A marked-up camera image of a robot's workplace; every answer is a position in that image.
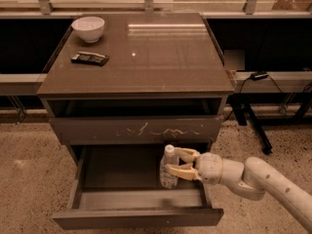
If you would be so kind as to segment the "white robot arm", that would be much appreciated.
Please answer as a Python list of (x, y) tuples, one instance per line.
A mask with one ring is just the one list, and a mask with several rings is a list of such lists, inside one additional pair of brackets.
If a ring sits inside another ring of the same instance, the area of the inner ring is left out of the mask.
[(165, 168), (172, 176), (199, 180), (203, 184), (221, 184), (232, 193), (249, 200), (261, 200), (265, 193), (275, 198), (309, 233), (312, 233), (312, 196), (294, 184), (264, 160), (250, 157), (244, 163), (221, 158), (211, 152), (168, 144), (165, 153), (181, 159)]

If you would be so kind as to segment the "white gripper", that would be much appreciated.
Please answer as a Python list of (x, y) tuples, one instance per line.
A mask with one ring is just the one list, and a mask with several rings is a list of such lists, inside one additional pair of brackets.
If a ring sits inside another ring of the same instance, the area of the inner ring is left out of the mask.
[(167, 166), (167, 171), (172, 175), (185, 180), (201, 180), (206, 184), (218, 184), (222, 175), (223, 162), (219, 155), (207, 152), (201, 154), (191, 148), (175, 148), (177, 155), (185, 163), (195, 163), (195, 169), (190, 168), (175, 168)]

